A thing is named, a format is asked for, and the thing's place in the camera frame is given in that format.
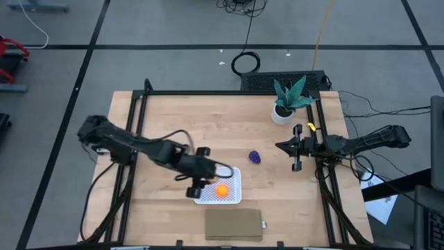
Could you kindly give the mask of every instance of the white pot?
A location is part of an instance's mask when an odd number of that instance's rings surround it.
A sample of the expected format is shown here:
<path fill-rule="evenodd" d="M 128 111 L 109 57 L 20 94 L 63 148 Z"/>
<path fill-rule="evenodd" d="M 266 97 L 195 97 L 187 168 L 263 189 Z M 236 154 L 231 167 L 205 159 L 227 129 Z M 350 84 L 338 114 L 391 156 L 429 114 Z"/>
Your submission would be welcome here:
<path fill-rule="evenodd" d="M 288 117 L 282 117 L 280 115 L 278 115 L 276 113 L 276 103 L 275 106 L 273 107 L 273 110 L 271 111 L 271 119 L 273 120 L 274 123 L 278 124 L 278 125 L 285 125 L 288 124 L 291 121 L 291 118 L 294 115 L 294 111 L 291 111 L 291 115 L 289 115 Z"/>

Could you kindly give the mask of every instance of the orange ball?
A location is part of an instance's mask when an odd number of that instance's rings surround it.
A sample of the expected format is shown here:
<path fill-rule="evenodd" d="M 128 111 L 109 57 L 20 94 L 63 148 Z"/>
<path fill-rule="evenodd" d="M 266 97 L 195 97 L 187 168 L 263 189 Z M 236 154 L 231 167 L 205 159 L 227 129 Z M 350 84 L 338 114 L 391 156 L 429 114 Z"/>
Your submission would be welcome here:
<path fill-rule="evenodd" d="M 227 197 L 228 195 L 228 186 L 225 184 L 220 184 L 217 186 L 216 194 L 218 197 Z"/>

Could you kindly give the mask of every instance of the potted plant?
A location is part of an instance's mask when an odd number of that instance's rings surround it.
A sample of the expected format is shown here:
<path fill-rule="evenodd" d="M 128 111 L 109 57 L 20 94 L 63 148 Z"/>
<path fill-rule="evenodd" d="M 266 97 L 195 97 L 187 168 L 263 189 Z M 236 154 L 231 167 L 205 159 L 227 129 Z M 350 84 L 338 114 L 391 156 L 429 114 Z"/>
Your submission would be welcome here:
<path fill-rule="evenodd" d="M 305 86 L 305 81 L 306 77 L 303 76 L 290 90 L 284 87 L 284 92 L 280 83 L 275 80 L 275 91 L 278 98 L 271 112 L 273 122 L 279 125 L 288 124 L 296 109 L 304 108 L 315 101 L 315 99 L 312 98 L 300 98 L 300 94 Z"/>

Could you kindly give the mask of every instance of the green plant leaf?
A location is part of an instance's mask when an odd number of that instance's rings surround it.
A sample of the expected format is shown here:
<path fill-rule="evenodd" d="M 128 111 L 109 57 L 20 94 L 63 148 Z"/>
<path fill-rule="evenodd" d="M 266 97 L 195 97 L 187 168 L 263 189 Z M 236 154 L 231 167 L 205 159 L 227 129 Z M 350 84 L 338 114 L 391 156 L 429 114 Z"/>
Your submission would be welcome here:
<path fill-rule="evenodd" d="M 297 102 L 295 104 L 291 105 L 289 108 L 304 108 L 304 107 L 310 105 L 314 101 L 316 101 L 316 99 L 301 98 L 301 99 L 297 100 Z"/>
<path fill-rule="evenodd" d="M 284 91 L 282 91 L 282 87 L 280 86 L 280 83 L 276 79 L 275 79 L 275 91 L 278 100 L 285 100 L 285 93 Z"/>
<path fill-rule="evenodd" d="M 293 87 L 291 87 L 290 97 L 289 97 L 290 106 L 296 104 L 296 102 L 299 100 L 299 96 L 300 94 L 302 94 L 302 90 L 304 89 L 306 79 L 307 77 L 303 76 L 301 79 L 299 79 L 297 83 L 293 85 Z"/>
<path fill-rule="evenodd" d="M 285 102 L 285 106 L 290 106 L 291 104 L 289 103 L 289 100 L 290 100 L 290 98 L 289 98 L 289 96 L 290 96 L 290 90 L 287 88 L 287 87 L 284 87 L 285 88 L 285 100 L 284 100 L 284 102 Z"/>
<path fill-rule="evenodd" d="M 285 108 L 284 100 L 276 100 L 275 103 L 277 106 Z"/>

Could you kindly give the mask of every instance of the yellow part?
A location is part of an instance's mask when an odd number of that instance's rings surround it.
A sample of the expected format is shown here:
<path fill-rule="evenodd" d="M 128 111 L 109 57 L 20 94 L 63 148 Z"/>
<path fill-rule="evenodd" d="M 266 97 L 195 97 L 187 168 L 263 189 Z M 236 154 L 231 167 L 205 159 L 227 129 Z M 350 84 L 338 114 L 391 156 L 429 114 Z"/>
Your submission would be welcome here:
<path fill-rule="evenodd" d="M 324 21 L 321 26 L 321 30 L 319 31 L 318 40 L 316 41 L 316 47 L 314 49 L 313 67 L 311 67 L 312 71 L 314 71 L 314 68 L 316 66 L 316 58 L 318 57 L 319 42 L 321 41 L 322 34 L 324 33 L 324 28 L 327 23 L 328 16 L 330 15 L 330 11 L 332 10 L 333 3 L 334 3 L 334 0 L 330 0 L 330 2 L 328 3 L 327 12 L 325 13 L 325 17 L 324 17 Z"/>
<path fill-rule="evenodd" d="M 312 131 L 316 131 L 316 127 L 311 123 L 307 123 L 307 125 L 312 129 Z"/>

